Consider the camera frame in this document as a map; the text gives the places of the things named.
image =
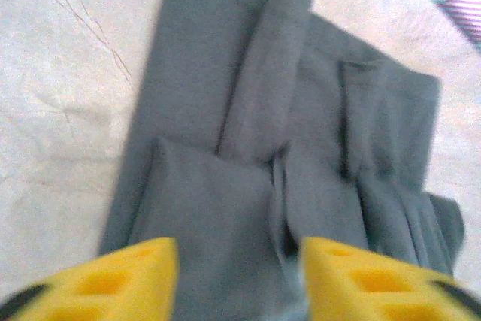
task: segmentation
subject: folded cloth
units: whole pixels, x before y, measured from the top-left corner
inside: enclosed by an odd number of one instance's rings
[[[175,320],[305,319],[305,236],[452,273],[461,214],[422,193],[437,80],[309,6],[163,1],[99,252],[175,237]]]

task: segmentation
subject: gray pants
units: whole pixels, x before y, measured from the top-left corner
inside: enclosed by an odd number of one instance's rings
[[[422,192],[437,80],[309,7],[163,2],[100,253],[176,237],[175,320],[304,319],[304,236],[452,273],[461,214]]]

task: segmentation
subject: tiled floor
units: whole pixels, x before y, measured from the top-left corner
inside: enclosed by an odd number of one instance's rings
[[[0,0],[0,298],[94,255],[160,3]],[[429,0],[313,9],[443,80],[428,188],[461,203],[481,292],[481,57]]]

